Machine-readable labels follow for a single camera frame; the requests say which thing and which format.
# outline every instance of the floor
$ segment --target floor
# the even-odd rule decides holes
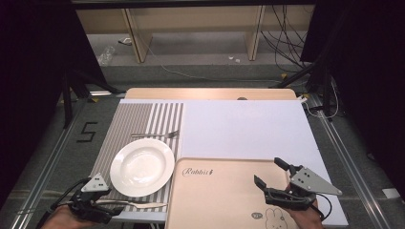
[[[300,44],[300,37],[305,37],[304,31],[289,32],[288,38],[291,43],[296,45]],[[272,32],[272,35],[278,37],[280,35],[279,32]],[[245,41],[244,35],[241,32],[204,32],[204,33],[158,33],[154,34],[154,38],[152,40],[150,51],[147,55],[146,61],[144,63],[137,63],[134,57],[133,49],[131,46],[124,45],[118,43],[118,41],[127,42],[125,38],[128,37],[127,34],[114,34],[114,35],[89,35],[89,41],[94,49],[95,56],[100,57],[105,49],[109,46],[114,48],[114,53],[112,55],[111,60],[108,60],[104,63],[105,66],[113,66],[113,67],[142,67],[142,66],[161,66],[162,68],[166,66],[182,66],[182,65],[190,65],[190,66],[233,66],[233,65],[251,65],[251,66],[260,66],[260,65],[274,65],[279,66],[280,73],[287,73],[291,74],[291,72],[299,70],[298,67],[291,63],[291,60],[288,60],[281,56],[281,54],[276,54],[275,51],[268,45],[266,40],[263,36],[261,36],[258,54],[256,56],[255,61],[249,61],[246,54],[245,48]],[[271,39],[274,44],[277,44],[276,39]],[[297,54],[291,54],[292,51],[286,44],[279,43],[279,50],[286,54],[288,58],[295,58],[299,59],[299,54],[301,48],[297,48]],[[282,80],[282,76],[275,75],[274,80]],[[305,81],[300,81],[296,83],[296,87],[299,89],[303,89],[302,85]],[[316,104],[320,100],[312,100],[310,103]],[[117,103],[116,99],[108,100],[106,103]],[[58,108],[56,110],[57,114],[55,116],[55,120],[53,123],[56,123],[54,126],[50,127],[48,134],[44,137],[44,140],[41,143],[42,149],[48,149],[49,152],[52,150],[57,150],[54,148],[54,144],[58,142],[59,135],[54,135],[57,130],[61,129],[63,125],[63,105],[58,104]],[[108,114],[104,114],[105,117],[112,117],[114,111],[107,112]],[[309,114],[309,122],[311,123],[311,128],[313,131],[323,131],[327,128],[330,128],[330,124],[319,121],[319,118],[311,116]],[[335,126],[336,132],[340,133],[340,136],[343,138],[344,142],[361,142],[361,138],[355,132],[354,127],[351,125],[350,122],[336,118]],[[323,138],[324,136],[317,136],[317,143],[319,144],[320,148],[330,149],[331,151],[336,151],[332,144],[327,143],[327,141]],[[365,149],[361,144],[349,144],[348,151],[356,151],[356,152],[364,152]],[[326,160],[326,164],[331,168],[337,166],[337,161],[340,160],[339,155],[340,153],[336,153],[336,155],[330,156],[328,160]],[[11,227],[11,223],[15,217],[15,211],[21,209],[23,206],[25,198],[29,195],[31,187],[36,183],[35,177],[40,176],[40,170],[38,170],[38,164],[44,164],[46,160],[49,159],[49,156],[43,155],[34,157],[32,163],[28,166],[24,175],[21,177],[19,184],[17,184],[18,192],[13,192],[8,201],[8,209],[3,208],[1,212],[1,219],[5,223],[2,223],[0,228],[13,228]],[[357,163],[359,168],[364,171],[366,175],[366,180],[374,180],[374,182],[369,182],[369,185],[372,186],[371,189],[373,190],[373,197],[379,202],[379,204],[384,209],[384,216],[388,216],[390,224],[393,226],[392,228],[401,228],[401,226],[405,227],[404,223],[404,204],[401,199],[390,200],[384,196],[382,193],[382,188],[391,188],[390,182],[384,177],[378,167],[370,161],[364,161],[364,158],[355,158],[354,161]],[[53,175],[52,179],[56,177],[66,177],[63,172],[58,172],[56,170],[55,174]],[[66,179],[75,179],[74,177],[66,177]],[[334,180],[341,180],[339,181],[339,185],[347,186],[348,195],[341,198],[342,206],[347,207],[348,209],[353,209],[354,212],[358,212],[358,217],[361,219],[362,217],[369,215],[371,219],[381,219],[379,217],[373,217],[367,213],[364,207],[364,201],[358,197],[358,191],[356,187],[352,187],[352,180],[351,177],[346,177],[345,179],[339,179],[339,177],[332,177],[331,179]],[[49,190],[60,190],[61,187],[56,187],[57,182],[51,180],[51,182],[55,187],[53,189],[49,188]],[[53,193],[51,191],[47,191],[43,194],[40,201],[43,203],[51,203],[55,196],[60,195],[60,193]],[[37,211],[37,216],[33,216],[32,220],[38,220],[40,217],[39,213],[43,213],[44,209],[35,209]],[[366,219],[367,222],[362,224],[361,221],[356,219],[357,215],[351,215],[350,219],[350,228],[370,228],[376,226],[375,222],[370,219]],[[121,225],[119,223],[112,223],[109,224],[110,226],[100,226],[100,228],[132,228],[132,225]],[[28,224],[27,228],[32,228],[32,223]]]

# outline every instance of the white plate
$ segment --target white plate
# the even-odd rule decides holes
[[[162,141],[145,138],[122,148],[111,164],[110,178],[123,195],[133,198],[155,193],[172,176],[175,159]]]

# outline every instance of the knife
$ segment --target knife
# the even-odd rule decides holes
[[[167,206],[167,203],[160,203],[160,202],[133,202],[131,200],[113,200],[113,199],[99,199],[97,202],[95,202],[94,205],[108,205],[108,204],[126,204],[126,205],[132,205],[138,209],[145,209],[145,208],[160,208]]]

